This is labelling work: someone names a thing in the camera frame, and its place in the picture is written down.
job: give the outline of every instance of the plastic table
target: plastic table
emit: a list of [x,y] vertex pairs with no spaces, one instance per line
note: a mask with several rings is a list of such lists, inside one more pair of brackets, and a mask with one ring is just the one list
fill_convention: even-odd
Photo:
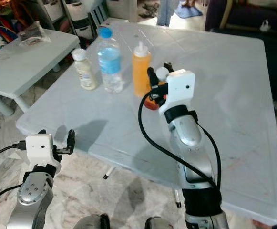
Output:
[[[263,42],[132,23],[115,22],[111,28],[122,50],[125,89],[116,95],[102,85],[86,91],[71,66],[17,121],[17,128],[25,135],[46,129],[56,143],[74,129],[76,153],[178,188],[176,163],[147,143],[137,122],[140,99],[133,95],[131,50],[142,40],[153,67],[171,62],[175,70],[196,74],[192,108],[221,153],[223,207],[277,224],[277,128]],[[98,42],[87,54],[99,76]],[[169,148],[164,118],[147,109],[142,116],[150,137]],[[210,141],[206,148],[216,171]]]
[[[17,38],[0,50],[0,95],[14,99],[24,112],[29,106],[21,94],[50,69],[58,70],[59,61],[79,47],[79,38],[75,35],[53,30],[45,32],[51,42],[19,46]],[[6,116],[13,113],[1,100],[0,111]]]

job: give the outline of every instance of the plastic bottle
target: plastic bottle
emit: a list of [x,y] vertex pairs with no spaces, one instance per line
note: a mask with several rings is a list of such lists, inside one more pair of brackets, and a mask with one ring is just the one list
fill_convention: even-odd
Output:
[[81,87],[86,90],[93,90],[97,86],[97,81],[92,65],[86,58],[86,51],[84,49],[75,49],[72,51],[72,57],[75,60],[74,65],[79,74]]
[[150,60],[151,54],[148,47],[139,42],[139,45],[134,48],[132,57],[134,94],[137,97],[143,97],[151,89],[147,74]]
[[118,42],[112,38],[112,31],[109,28],[100,28],[98,34],[101,38],[98,45],[98,60],[104,89],[110,93],[119,93],[123,90],[124,83]]

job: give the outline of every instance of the plastic bag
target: plastic bag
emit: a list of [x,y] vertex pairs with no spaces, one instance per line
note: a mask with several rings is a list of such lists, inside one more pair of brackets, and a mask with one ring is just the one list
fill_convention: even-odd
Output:
[[51,42],[39,21],[34,22],[25,30],[19,32],[18,37],[21,40],[20,45],[24,46],[34,45],[39,42]]

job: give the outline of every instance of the water bottle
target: water bottle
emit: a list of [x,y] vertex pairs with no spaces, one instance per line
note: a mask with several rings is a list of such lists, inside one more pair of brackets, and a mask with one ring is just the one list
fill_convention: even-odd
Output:
[[118,42],[112,38],[109,28],[100,28],[98,34],[101,39],[98,45],[98,61],[104,88],[110,93],[119,93],[123,89],[123,79]]

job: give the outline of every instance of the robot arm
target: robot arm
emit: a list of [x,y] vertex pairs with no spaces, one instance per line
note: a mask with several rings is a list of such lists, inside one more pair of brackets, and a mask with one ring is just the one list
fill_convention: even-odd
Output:
[[27,157],[31,172],[25,174],[25,181],[17,193],[17,203],[11,214],[7,229],[42,229],[45,214],[53,193],[55,174],[61,169],[61,154],[71,154],[75,133],[69,131],[67,147],[57,149],[49,134],[36,134],[26,138]]
[[[154,70],[148,69],[150,97],[160,105],[159,113],[165,116],[169,125],[173,152],[215,181],[210,159],[205,150],[204,131],[197,124],[196,112],[190,110],[195,75],[185,70],[174,72],[169,63],[165,63],[164,67],[168,70],[165,85],[158,85]],[[220,207],[219,190],[179,162],[177,170],[185,198],[187,228],[228,229],[225,213]]]

